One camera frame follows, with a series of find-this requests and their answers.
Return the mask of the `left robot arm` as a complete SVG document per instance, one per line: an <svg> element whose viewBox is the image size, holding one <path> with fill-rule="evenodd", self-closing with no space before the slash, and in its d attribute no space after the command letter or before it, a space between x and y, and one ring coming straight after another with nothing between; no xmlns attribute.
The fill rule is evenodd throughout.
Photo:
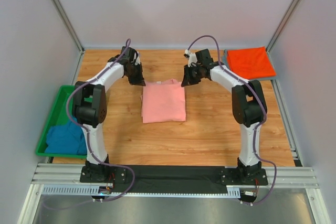
<svg viewBox="0 0 336 224"><path fill-rule="evenodd" d="M108 112L106 92L123 77L127 77L130 85L146 86L139 53L129 46L122 47L120 54L110 58L94 77L78 81L69 97L72 109L67 114L83 130L88 165L110 166L103 139L103 122Z"/></svg>

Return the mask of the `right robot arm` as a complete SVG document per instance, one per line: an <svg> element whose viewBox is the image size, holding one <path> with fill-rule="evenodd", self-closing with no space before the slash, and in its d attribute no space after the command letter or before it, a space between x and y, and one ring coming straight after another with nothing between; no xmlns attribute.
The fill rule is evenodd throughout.
<svg viewBox="0 0 336 224"><path fill-rule="evenodd" d="M237 169L250 176L261 169L259 137L261 124L267 116L267 106L259 81L249 81L214 61L208 49L195 53L185 50L188 63L184 66L182 87L200 83L203 78L220 84L232 95L232 113L240 126L241 149Z"/></svg>

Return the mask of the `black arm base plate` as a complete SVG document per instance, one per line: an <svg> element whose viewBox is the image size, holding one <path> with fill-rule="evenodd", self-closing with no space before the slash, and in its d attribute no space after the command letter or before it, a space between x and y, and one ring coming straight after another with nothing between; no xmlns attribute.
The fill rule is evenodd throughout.
<svg viewBox="0 0 336 224"><path fill-rule="evenodd" d="M261 163L252 168L229 168L222 167L220 172L222 184L224 185L268 185L266 171L261 168ZM104 165L86 164L82 167L80 181L82 183L129 183L132 180L132 173L122 167L110 167Z"/></svg>

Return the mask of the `pink t-shirt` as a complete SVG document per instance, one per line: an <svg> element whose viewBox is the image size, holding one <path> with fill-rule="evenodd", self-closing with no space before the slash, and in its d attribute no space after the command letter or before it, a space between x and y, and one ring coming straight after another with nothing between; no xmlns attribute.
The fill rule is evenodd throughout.
<svg viewBox="0 0 336 224"><path fill-rule="evenodd" d="M185 89L180 81L146 82L141 100L144 124L186 121Z"/></svg>

